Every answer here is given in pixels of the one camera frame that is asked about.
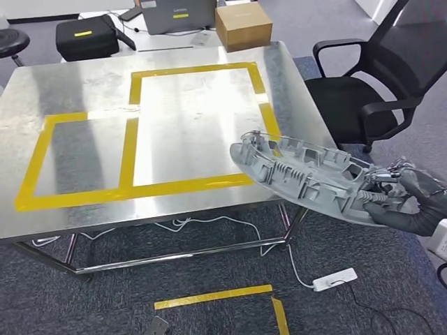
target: yellow tape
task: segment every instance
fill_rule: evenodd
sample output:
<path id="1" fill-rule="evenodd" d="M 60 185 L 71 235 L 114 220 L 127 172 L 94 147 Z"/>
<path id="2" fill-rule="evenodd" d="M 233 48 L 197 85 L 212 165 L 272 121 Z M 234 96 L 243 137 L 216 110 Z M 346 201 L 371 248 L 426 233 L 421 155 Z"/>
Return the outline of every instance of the yellow tape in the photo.
<path id="1" fill-rule="evenodd" d="M 172 17 L 174 19 L 180 19 L 183 17 L 188 17 L 190 16 L 190 14 L 177 14 L 177 15 L 173 15 Z"/>
<path id="2" fill-rule="evenodd" d="M 46 153 L 46 148 L 50 145 L 54 128 L 54 123 L 48 119 L 44 120 L 42 130 L 31 156 L 25 177 L 18 190 L 16 201 L 20 201 L 21 199 L 27 200 L 32 196 L 32 191 L 38 182 L 41 166 Z"/>
<path id="3" fill-rule="evenodd" d="M 159 301 L 154 303 L 154 309 L 164 309 L 171 308 L 177 306 L 184 306 L 196 304 L 199 302 L 210 302 L 212 300 L 227 299 L 233 297 L 242 297 L 244 295 L 256 295 L 259 293 L 271 292 L 271 285 L 260 285 L 260 286 L 251 286 L 248 288 L 237 288 L 236 290 L 227 290 L 220 292 L 207 293 L 205 295 L 193 295 L 190 297 L 183 297 L 172 300 Z"/>
<path id="4" fill-rule="evenodd" d="M 256 63 L 254 62 L 193 66 L 186 68 L 168 68 L 132 73 L 129 104 L 140 104 L 141 97 L 141 82 L 144 77 L 176 75 L 183 73 L 199 73 L 237 68 L 245 68 L 248 71 L 253 89 L 257 95 L 259 110 L 261 113 L 267 132 L 273 136 L 279 136 L 280 131 L 278 127 L 276 119 L 275 118 L 273 110 L 268 102 L 261 76 L 259 74 Z M 124 112 L 122 113 L 122 116 L 128 118 L 128 115 Z M 88 119 L 88 112 L 74 112 L 45 116 L 43 128 L 38 138 L 38 141 L 34 148 L 34 152 L 31 157 L 26 175 L 14 201 L 16 210 L 30 211 L 84 206 L 88 204 L 98 204 L 110 201 L 131 200 L 135 198 L 145 198 L 177 193 L 190 193 L 196 191 L 207 191 L 215 188 L 245 186 L 252 184 L 252 182 L 248 177 L 244 174 L 230 174 L 226 176 L 134 186 L 134 170 L 135 165 L 138 119 L 137 117 L 132 116 L 128 118 L 126 123 L 125 143 L 123 145 L 123 155 L 122 157 L 122 165 L 118 188 L 59 195 L 46 195 L 33 198 L 32 192 L 37 184 L 40 169 L 42 165 L 47 148 L 50 144 L 54 125 L 57 123 L 83 121 L 87 119 Z"/>
<path id="5" fill-rule="evenodd" d="M 22 192 L 19 192 L 19 195 L 17 195 L 15 200 L 15 208 L 17 211 L 33 211 L 39 209 L 75 207 L 88 204 L 100 204 L 103 202 L 154 197 L 157 195 L 207 191 L 216 188 L 245 186 L 251 184 L 252 184 L 251 179 L 245 174 L 240 173 L 133 186 L 131 188 L 110 188 L 106 190 L 44 195 L 36 198 L 23 196 L 25 193 L 22 194 Z"/>
<path id="6" fill-rule="evenodd" d="M 137 133 L 138 119 L 127 120 L 119 188 L 131 188 L 134 185 Z"/>
<path id="7" fill-rule="evenodd" d="M 279 335 L 289 335 L 289 328 L 287 326 L 287 319 L 285 319 L 282 303 L 273 297 L 272 297 L 272 303 L 273 303 L 273 309 L 275 310 L 275 316 L 276 316 Z"/>
<path id="8" fill-rule="evenodd" d="M 87 36 L 87 35 L 91 35 L 91 34 L 92 34 L 91 30 L 89 30 L 89 31 L 82 31 L 82 33 L 76 33 L 74 35 L 74 37 Z"/>

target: black office chair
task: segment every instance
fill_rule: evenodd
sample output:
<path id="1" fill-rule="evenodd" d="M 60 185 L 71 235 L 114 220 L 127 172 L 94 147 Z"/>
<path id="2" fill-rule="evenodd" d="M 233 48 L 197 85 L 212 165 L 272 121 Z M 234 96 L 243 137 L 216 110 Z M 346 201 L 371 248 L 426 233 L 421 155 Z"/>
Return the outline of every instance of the black office chair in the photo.
<path id="1" fill-rule="evenodd" d="M 306 85 L 334 141 L 365 144 L 387 140 L 412 124 L 416 106 L 447 70 L 447 1 L 398 0 L 368 42 L 326 40 L 313 56 L 322 78 Z M 325 77 L 321 50 L 360 45 L 360 59 L 343 77 Z M 396 98 L 385 102 L 372 87 L 350 77 L 362 71 L 384 84 Z M 402 110 L 399 124 L 393 110 Z"/>
<path id="2" fill-rule="evenodd" d="M 0 58 L 11 57 L 17 66 L 23 66 L 17 54 L 29 44 L 27 34 L 17 29 L 0 29 Z"/>

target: chair seat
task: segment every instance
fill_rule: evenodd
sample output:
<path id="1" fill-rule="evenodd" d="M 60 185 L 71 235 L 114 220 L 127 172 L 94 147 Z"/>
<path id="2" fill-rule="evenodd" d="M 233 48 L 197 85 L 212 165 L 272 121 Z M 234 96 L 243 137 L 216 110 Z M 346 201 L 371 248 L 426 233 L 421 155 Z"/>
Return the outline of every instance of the chair seat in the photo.
<path id="1" fill-rule="evenodd" d="M 0 58 L 11 57 L 29 44 L 27 34 L 17 29 L 0 29 Z"/>
<path id="2" fill-rule="evenodd" d="M 306 85 L 337 143 L 363 143 L 362 107 L 384 101 L 374 88 L 353 77 L 307 80 Z M 397 126 L 391 111 L 372 114 L 367 121 L 369 137 L 380 137 Z"/>

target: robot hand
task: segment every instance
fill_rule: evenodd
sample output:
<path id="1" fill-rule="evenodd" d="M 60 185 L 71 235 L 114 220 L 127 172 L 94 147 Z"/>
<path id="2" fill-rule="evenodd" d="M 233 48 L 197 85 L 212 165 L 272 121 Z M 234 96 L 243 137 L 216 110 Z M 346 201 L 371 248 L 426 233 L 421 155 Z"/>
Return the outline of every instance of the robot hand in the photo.
<path id="1" fill-rule="evenodd" d="M 391 168 L 401 174 L 399 183 L 409 196 L 418 200 L 419 212 L 404 214 L 387 211 L 374 202 L 365 204 L 365 210 L 374 221 L 420 236 L 432 236 L 440 220 L 447 218 L 447 183 L 405 160 L 397 161 Z"/>

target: stool seat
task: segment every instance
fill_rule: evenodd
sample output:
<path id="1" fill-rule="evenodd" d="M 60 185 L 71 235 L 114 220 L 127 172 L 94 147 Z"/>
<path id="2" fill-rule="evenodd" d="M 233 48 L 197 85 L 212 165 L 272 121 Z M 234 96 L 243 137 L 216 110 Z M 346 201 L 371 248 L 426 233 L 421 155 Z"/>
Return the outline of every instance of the stool seat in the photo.
<path id="1" fill-rule="evenodd" d="M 29 37 L 20 30 L 0 29 L 0 58 L 12 57 L 29 44 Z"/>

